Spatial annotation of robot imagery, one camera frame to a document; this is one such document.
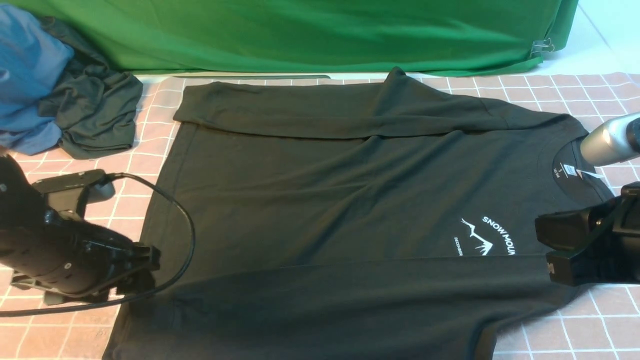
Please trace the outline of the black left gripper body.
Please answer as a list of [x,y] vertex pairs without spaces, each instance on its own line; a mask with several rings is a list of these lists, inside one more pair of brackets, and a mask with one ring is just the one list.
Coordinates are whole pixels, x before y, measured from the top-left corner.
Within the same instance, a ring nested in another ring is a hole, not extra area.
[[137,296],[156,288],[160,251],[73,212],[46,210],[10,225],[10,285],[45,295],[46,305],[89,304],[109,292]]

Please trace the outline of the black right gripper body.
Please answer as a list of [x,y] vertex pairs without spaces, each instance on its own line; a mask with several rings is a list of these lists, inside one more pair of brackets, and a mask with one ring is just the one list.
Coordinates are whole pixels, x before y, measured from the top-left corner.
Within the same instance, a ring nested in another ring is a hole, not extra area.
[[547,272],[557,284],[640,282],[639,198],[615,197],[599,205],[544,214],[534,221],[546,253]]

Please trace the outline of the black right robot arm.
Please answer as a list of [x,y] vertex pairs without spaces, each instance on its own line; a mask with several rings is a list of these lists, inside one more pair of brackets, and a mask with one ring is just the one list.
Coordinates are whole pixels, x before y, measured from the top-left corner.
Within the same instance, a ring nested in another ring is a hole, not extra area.
[[538,242],[550,248],[546,263],[554,283],[578,287],[640,282],[638,182],[599,205],[540,215],[534,225]]

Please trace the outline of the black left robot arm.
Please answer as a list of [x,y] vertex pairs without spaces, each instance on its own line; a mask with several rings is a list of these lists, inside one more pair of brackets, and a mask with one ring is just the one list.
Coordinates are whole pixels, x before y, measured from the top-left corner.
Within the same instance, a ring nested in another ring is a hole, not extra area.
[[10,155],[0,160],[0,260],[10,285],[43,292],[48,306],[96,305],[156,288],[160,251],[86,220],[87,205],[115,194],[114,174],[88,170],[30,183]]

